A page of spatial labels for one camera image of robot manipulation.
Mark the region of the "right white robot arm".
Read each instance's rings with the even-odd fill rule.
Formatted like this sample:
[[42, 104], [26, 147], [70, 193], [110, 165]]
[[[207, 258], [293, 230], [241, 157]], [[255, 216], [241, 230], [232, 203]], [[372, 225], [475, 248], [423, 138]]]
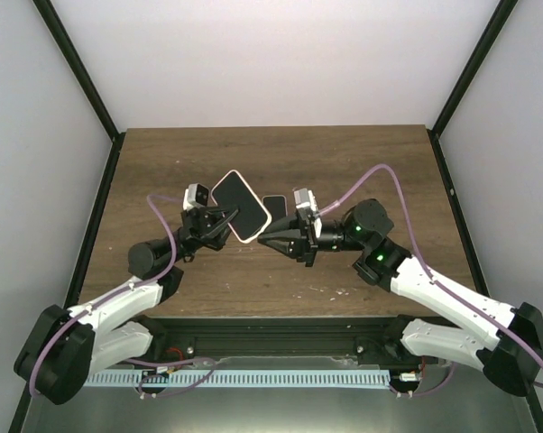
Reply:
[[411, 299], [450, 321], [449, 326], [399, 318], [383, 341], [386, 357], [402, 364], [412, 356], [467, 365], [504, 392], [525, 397], [543, 371], [543, 315], [524, 302], [513, 307], [488, 298], [427, 267], [393, 242], [385, 208], [375, 199], [352, 207], [332, 223], [305, 202], [258, 237], [263, 244], [310, 267], [319, 252], [358, 251], [353, 268], [365, 283]]

